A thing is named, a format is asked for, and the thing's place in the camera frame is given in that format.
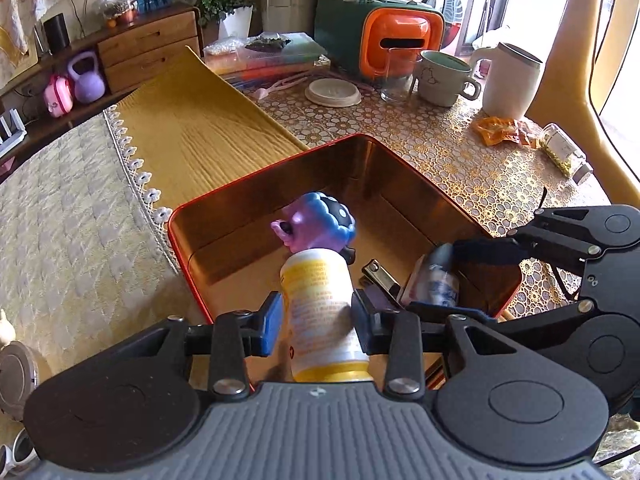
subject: orange wrapper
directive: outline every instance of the orange wrapper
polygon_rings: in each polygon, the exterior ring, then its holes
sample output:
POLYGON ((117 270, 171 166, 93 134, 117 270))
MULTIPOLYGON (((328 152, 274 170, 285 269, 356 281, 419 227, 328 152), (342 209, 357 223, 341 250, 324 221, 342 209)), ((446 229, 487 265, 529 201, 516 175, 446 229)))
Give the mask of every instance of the orange wrapper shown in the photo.
POLYGON ((482 137, 487 146, 493 146, 504 140, 534 149, 537 149, 540 144, 525 121, 486 117, 473 122, 471 129, 482 137))

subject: green mug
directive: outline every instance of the green mug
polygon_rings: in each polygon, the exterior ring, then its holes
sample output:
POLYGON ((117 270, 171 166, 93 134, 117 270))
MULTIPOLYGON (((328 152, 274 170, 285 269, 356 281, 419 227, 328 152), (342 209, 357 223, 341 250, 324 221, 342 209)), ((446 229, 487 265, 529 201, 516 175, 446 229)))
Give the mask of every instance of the green mug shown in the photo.
POLYGON ((423 50, 414 69, 418 80, 418 95, 436 106, 453 106, 459 95, 473 101, 480 97, 482 87, 471 77, 471 67, 457 57, 423 50), (468 94, 466 86, 471 83, 474 92, 468 94))

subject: black speaker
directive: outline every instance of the black speaker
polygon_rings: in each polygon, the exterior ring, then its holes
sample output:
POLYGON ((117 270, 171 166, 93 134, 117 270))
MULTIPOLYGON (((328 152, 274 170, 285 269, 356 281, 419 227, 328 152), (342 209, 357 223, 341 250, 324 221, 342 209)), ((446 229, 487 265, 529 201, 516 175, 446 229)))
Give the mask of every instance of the black speaker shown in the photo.
POLYGON ((62 13, 44 22, 42 27, 52 54, 57 54, 69 46, 69 35, 66 32, 65 17, 62 13))

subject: white router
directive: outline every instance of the white router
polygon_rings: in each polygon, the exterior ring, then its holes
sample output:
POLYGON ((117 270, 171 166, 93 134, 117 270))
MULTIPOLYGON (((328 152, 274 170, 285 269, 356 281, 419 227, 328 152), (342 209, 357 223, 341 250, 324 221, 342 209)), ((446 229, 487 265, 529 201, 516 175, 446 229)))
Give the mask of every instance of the white router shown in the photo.
POLYGON ((15 108, 9 110, 9 115, 11 117, 12 124, 15 125, 15 130, 11 131, 11 128, 4 120, 4 117, 0 116, 0 123, 2 123, 2 127, 4 128, 8 139, 2 140, 0 137, 0 157, 5 156, 12 149, 14 149, 18 144, 20 144, 24 137, 27 135, 27 130, 24 127, 24 123, 18 114, 18 111, 15 108))

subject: open tin box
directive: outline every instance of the open tin box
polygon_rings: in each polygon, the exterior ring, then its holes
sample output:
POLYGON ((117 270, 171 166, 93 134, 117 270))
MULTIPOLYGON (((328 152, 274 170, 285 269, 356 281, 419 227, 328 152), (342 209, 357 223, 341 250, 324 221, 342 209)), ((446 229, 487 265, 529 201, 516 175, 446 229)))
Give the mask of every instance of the open tin box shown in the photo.
MULTIPOLYGON (((490 235, 437 186, 376 139, 353 135, 300 153, 215 189, 176 209, 168 234, 204 316, 257 310, 280 290, 280 267, 290 256, 270 222, 280 209, 309 191, 346 205, 356 221, 354 288, 362 267, 375 258, 406 283, 416 260, 435 245, 490 235)), ((497 317, 516 293, 519 266, 463 264, 460 306, 497 317)), ((253 382, 283 380, 289 370, 283 325, 273 355, 246 360, 253 382)), ((425 364, 435 361, 427 355, 425 364)), ((386 357, 373 356, 370 372, 384 375, 386 357)))

